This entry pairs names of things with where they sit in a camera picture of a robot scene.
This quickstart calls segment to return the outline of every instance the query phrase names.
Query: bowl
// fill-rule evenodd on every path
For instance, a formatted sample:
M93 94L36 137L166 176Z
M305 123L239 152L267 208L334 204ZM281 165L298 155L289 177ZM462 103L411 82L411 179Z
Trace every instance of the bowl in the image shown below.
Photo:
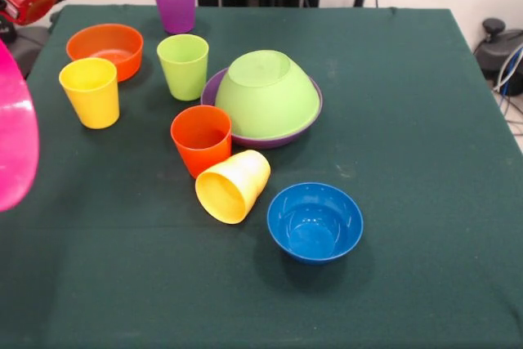
M313 265L349 253L363 234L356 203L338 188L300 183L275 196L267 213L274 241L291 257Z
M71 60L101 57L116 65L118 82L138 72L144 39L138 30L119 24L94 25L80 30L67 42Z
M242 55L230 65L215 106L230 116L234 134L255 139L286 137L318 114L320 98L307 74L282 52Z
M219 71L216 73L212 78L210 78L205 85L205 88L203 89L202 96L200 97L200 103L202 105L215 105L216 103L216 96L218 93L218 89L220 87L220 82L222 81L223 77L226 75L227 69L223 69L222 71ZM321 90L316 84L316 82L312 79L311 82L315 87L316 93L318 94L318 97L320 98L320 108L318 112L316 113L316 116L303 128L300 130L297 130L293 132L290 135L283 136L281 138L268 138L268 139L256 139L256 138L247 138L244 136L232 134L232 141L236 145L240 145L243 147L247 147L249 149L256 149L256 150L265 150L265 149L274 149L276 147L281 147L283 145L287 145L288 143L294 142L296 139L298 139L302 134L304 134L309 128L311 128L312 124L316 121L316 119L320 116L321 108L323 106L323 96L321 94Z
M0 212L31 189L40 155L33 98L13 55L0 41Z

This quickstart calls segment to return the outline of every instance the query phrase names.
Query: green bowl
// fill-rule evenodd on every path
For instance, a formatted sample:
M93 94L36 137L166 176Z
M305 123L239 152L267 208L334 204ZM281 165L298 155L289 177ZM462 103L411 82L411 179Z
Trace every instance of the green bowl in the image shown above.
M215 105L230 116L235 135L279 138L310 123L320 110L320 97L300 66L284 53L264 50L230 65Z

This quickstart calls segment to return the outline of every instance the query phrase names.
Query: pink object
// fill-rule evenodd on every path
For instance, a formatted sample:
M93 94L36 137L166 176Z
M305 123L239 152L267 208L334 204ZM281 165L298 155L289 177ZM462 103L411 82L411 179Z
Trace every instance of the pink object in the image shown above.
M38 167L38 122L18 65L0 41L0 212L29 192Z

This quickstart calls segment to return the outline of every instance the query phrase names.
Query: tipped-over yellow cup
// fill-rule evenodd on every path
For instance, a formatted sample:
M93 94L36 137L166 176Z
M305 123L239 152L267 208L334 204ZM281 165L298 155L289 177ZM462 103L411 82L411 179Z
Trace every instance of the tipped-over yellow cup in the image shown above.
M99 58L69 63L60 72L60 84L87 128L107 128L120 116L116 66Z
M253 208L270 175L266 158L247 150L200 173L196 194L203 208L218 221L238 224Z

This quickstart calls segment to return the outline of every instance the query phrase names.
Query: orange bowl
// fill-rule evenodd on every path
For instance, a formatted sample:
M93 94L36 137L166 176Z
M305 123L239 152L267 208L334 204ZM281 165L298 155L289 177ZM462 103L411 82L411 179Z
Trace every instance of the orange bowl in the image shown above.
M101 57L112 61L118 81L132 77L141 66L144 39L138 30L119 24L95 25L80 30L67 42L71 60Z

